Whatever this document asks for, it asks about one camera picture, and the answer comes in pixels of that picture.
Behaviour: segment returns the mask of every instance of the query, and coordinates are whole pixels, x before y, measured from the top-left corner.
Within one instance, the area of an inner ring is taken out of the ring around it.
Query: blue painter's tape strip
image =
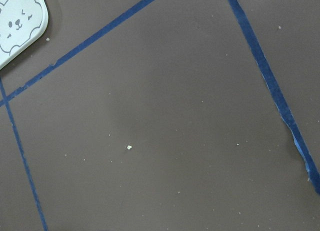
[[[29,168],[27,159],[25,157],[25,151],[24,151],[24,148],[22,146],[22,143],[21,143],[21,140],[20,140],[20,136],[19,136],[19,133],[18,133],[18,129],[17,129],[16,123],[15,123],[15,119],[14,119],[14,116],[13,116],[13,114],[11,112],[9,101],[7,99],[5,88],[4,88],[4,85],[3,85],[1,79],[0,79],[0,91],[1,91],[1,94],[3,96],[3,102],[4,102],[4,105],[6,107],[6,111],[8,113],[8,116],[9,116],[9,119],[10,119],[10,122],[11,122],[11,125],[12,125],[12,129],[13,129],[13,132],[14,132],[15,140],[16,140],[16,143],[17,143],[19,151],[20,151],[20,155],[21,155],[21,158],[22,158],[24,169],[25,169],[26,175],[27,175],[28,180],[29,180],[29,184],[30,184],[30,187],[31,187],[31,191],[32,191],[32,194],[33,194],[33,198],[34,198],[34,201],[35,201],[36,208],[37,208],[38,213],[40,215],[40,219],[41,219],[41,222],[42,222],[43,229],[44,229],[44,231],[48,231],[45,215],[44,215],[44,213],[42,211],[42,208],[41,208],[41,205],[40,205],[39,197],[38,197],[38,194],[37,194],[37,191],[36,191],[36,186],[35,186],[35,183],[34,183],[34,181],[32,179],[32,176],[31,176],[30,168]]]
[[[141,0],[136,5],[128,9],[126,12],[121,14],[119,17],[111,21],[109,24],[101,28],[99,31],[94,33],[92,36],[87,38],[85,41],[80,43],[78,46],[73,48],[71,51],[66,53],[64,56],[59,58],[54,65],[49,65],[44,70],[42,70],[39,74],[31,78],[29,81],[27,81],[22,87],[17,88],[15,91],[13,91],[11,94],[7,96],[7,100],[10,101],[19,94],[21,94],[23,91],[25,91],[30,86],[34,85],[36,82],[38,82],[40,79],[42,79],[44,76],[51,73],[53,70],[58,68],[59,66],[63,65],[66,61],[73,58],[76,54],[87,48],[89,45],[91,45],[93,42],[100,39],[105,34],[109,33],[111,30],[113,30],[115,27],[123,23],[125,20],[129,19],[131,16],[139,12],[141,9],[152,3],[154,0]],[[3,106],[5,102],[3,100],[0,101],[0,107]]]
[[[249,23],[249,20],[241,8],[238,0],[228,0],[232,11],[242,29],[247,43],[251,49],[251,52],[255,58],[256,63],[261,71],[261,74],[266,82],[266,85],[271,93],[271,96],[275,102],[275,105],[286,125],[292,132],[294,143],[304,159],[305,168],[308,173],[315,191],[320,194],[320,175],[317,167],[309,153],[307,145],[302,137],[299,128],[295,122],[294,116],[290,111],[290,108],[285,100],[285,97],[279,87],[279,84],[268,64],[264,52],[258,42],[258,39]]]

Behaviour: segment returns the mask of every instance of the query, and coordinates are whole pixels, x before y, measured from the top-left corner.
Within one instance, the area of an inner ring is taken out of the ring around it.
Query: cartoon bear
[[[42,7],[36,0],[0,2],[0,49],[10,56],[14,48],[36,35],[42,17]]]

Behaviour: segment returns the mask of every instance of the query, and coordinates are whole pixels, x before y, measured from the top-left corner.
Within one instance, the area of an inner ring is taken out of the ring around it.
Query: white plate
[[[44,0],[0,0],[0,69],[36,41],[47,25]]]

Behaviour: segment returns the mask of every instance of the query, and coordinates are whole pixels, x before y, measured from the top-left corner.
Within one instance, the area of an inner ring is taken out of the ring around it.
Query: bear mouth
[[[16,28],[16,30],[19,30],[19,29],[21,29],[21,28],[22,28],[22,24],[21,24],[21,26],[18,25],[18,28]]]

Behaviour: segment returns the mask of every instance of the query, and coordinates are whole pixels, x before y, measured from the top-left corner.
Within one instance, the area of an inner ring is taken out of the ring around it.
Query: white tray
[[[44,0],[0,0],[0,69],[36,41],[47,25]]]

